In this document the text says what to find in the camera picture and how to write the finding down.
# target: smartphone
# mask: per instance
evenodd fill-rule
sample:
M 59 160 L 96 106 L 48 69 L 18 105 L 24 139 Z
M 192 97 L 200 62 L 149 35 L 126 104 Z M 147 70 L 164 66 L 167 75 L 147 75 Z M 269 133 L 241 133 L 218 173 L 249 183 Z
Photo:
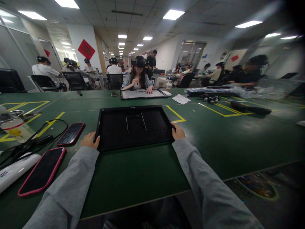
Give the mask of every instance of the smartphone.
M 83 122 L 71 124 L 63 136 L 58 140 L 56 145 L 61 146 L 73 144 L 77 140 L 84 126 L 85 124 Z
M 51 183 L 65 152 L 64 147 L 46 151 L 19 189 L 18 196 L 28 196 L 44 190 Z

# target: green workbench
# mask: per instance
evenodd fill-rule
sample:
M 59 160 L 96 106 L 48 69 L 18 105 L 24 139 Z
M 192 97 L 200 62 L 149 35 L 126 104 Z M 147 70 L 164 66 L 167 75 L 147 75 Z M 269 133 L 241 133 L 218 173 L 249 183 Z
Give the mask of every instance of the green workbench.
M 172 97 L 185 94 L 183 89 L 172 89 L 171 93 Z M 178 104 L 170 97 L 122 101 L 119 96 L 111 97 L 110 91 L 83 91 L 83 96 L 73 91 L 1 94 L 0 104 L 4 104 L 7 109 L 42 112 L 30 119 L 29 125 L 35 131 L 46 121 L 55 118 L 64 119 L 68 124 L 86 124 L 77 143 L 66 147 L 67 153 L 56 176 L 67 167 L 83 137 L 96 130 L 99 109 L 111 107 L 163 105 L 169 118 L 178 122 L 191 144 L 197 147 L 202 158 L 223 180 L 302 159 L 305 128 L 297 126 L 296 122 L 305 120 L 304 100 L 290 97 L 282 100 L 248 99 L 245 104 L 273 110 L 270 115 L 262 117 L 236 112 L 226 101 L 240 101 L 241 98 L 222 98 L 215 105 L 204 103 L 198 98 L 190 99 L 185 105 Z M 64 128 L 64 124 L 59 121 L 49 124 L 43 136 L 56 135 Z M 0 134 L 0 149 L 16 144 L 3 132 Z M 0 194 L 0 228 L 22 228 L 39 204 L 44 192 L 23 198 L 17 196 L 29 173 L 25 173 Z M 96 162 L 81 218 L 189 189 L 171 142 L 106 152 Z

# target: paper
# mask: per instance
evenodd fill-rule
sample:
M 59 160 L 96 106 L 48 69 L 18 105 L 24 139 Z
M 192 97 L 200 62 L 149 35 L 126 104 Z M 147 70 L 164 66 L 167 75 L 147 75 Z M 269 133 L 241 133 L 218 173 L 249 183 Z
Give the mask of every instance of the paper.
M 173 97 L 173 100 L 175 100 L 176 102 L 181 103 L 181 104 L 186 104 L 187 102 L 191 101 L 190 99 L 185 98 L 180 94 Z

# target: pink phone case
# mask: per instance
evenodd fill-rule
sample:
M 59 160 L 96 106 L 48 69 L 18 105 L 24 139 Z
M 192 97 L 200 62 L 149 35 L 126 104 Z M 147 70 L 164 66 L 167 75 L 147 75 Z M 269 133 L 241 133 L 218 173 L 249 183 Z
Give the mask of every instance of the pink phone case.
M 40 189 L 36 189 L 36 190 L 30 191 L 30 192 L 26 192 L 26 193 L 22 193 L 22 194 L 21 194 L 20 191 L 22 190 L 23 186 L 24 186 L 25 183 L 28 181 L 29 177 L 32 175 L 32 173 L 34 172 L 34 170 L 36 169 L 37 165 L 39 164 L 39 162 L 41 161 L 41 159 L 44 157 L 44 155 L 45 155 L 48 151 L 52 151 L 52 150 L 55 150 L 55 149 L 64 149 L 64 150 L 62 151 L 62 153 L 61 153 L 61 155 L 60 155 L 60 157 L 59 157 L 59 159 L 58 159 L 58 161 L 57 161 L 57 163 L 56 163 L 56 165 L 55 165 L 55 167 L 54 167 L 54 169 L 53 169 L 53 171 L 52 171 L 52 173 L 51 173 L 51 176 L 49 177 L 48 182 L 46 183 L 46 185 L 43 186 L 43 187 L 40 188 Z M 64 153 L 66 152 L 66 149 L 65 149 L 64 147 L 59 147 L 59 148 L 55 148 L 55 149 L 50 149 L 50 150 L 46 151 L 46 152 L 42 155 L 42 157 L 40 158 L 40 160 L 37 162 L 37 164 L 35 165 L 35 167 L 34 167 L 33 170 L 31 171 L 30 175 L 27 177 L 27 179 L 25 180 L 25 182 L 22 184 L 21 188 L 19 189 L 19 191 L 18 191 L 18 196 L 24 197 L 24 196 L 28 196 L 28 195 L 31 195 L 31 194 L 40 192 L 40 191 L 44 190 L 44 189 L 51 183 L 51 181 L 52 181 L 52 179 L 53 179 L 53 177 L 54 177 L 54 175 L 55 175 L 55 173 L 56 173 L 56 170 L 57 170 L 57 168 L 59 167 L 59 164 L 60 164 L 60 162 L 61 162 L 61 159 L 63 158 Z
M 62 137 L 65 135 L 65 133 L 69 130 L 69 128 L 73 125 L 73 124 L 77 124 L 77 123 L 82 123 L 82 127 L 79 129 L 79 132 L 77 133 L 76 137 L 74 138 L 74 140 L 70 143 L 66 143 L 66 144 L 58 144 L 58 142 L 62 139 Z M 82 132 L 83 128 L 85 126 L 85 123 L 84 122 L 76 122 L 76 123 L 72 123 L 69 128 L 64 132 L 64 134 L 61 136 L 61 138 L 57 141 L 56 145 L 58 146 L 63 146 L 63 145 L 71 145 L 75 142 L 75 140 L 79 137 L 80 133 Z

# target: hand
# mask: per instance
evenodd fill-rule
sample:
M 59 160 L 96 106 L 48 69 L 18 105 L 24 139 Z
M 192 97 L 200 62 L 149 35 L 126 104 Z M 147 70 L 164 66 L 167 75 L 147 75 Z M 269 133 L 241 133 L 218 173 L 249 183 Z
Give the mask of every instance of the hand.
M 101 136 L 98 136 L 96 138 L 95 143 L 93 142 L 94 136 L 95 136 L 95 132 L 92 132 L 92 133 L 89 133 L 88 135 L 86 135 L 84 137 L 84 140 L 82 140 L 82 146 L 88 146 L 88 147 L 97 149 Z
M 171 122 L 171 124 L 173 124 L 174 127 L 176 128 L 176 131 L 175 131 L 174 128 L 172 129 L 173 137 L 174 137 L 175 141 L 176 141 L 176 140 L 179 140 L 179 139 L 181 139 L 181 138 L 185 138 L 185 133 L 184 133 L 183 129 L 181 129 L 181 128 L 178 126 L 178 124 L 176 124 L 176 123 Z
M 132 86 L 134 86 L 136 83 L 138 83 L 139 82 L 139 79 L 138 78 L 134 78 L 133 80 L 132 80 L 132 83 L 131 83 L 131 85 Z
M 153 87 L 149 86 L 145 92 L 146 94 L 152 94 L 153 93 Z

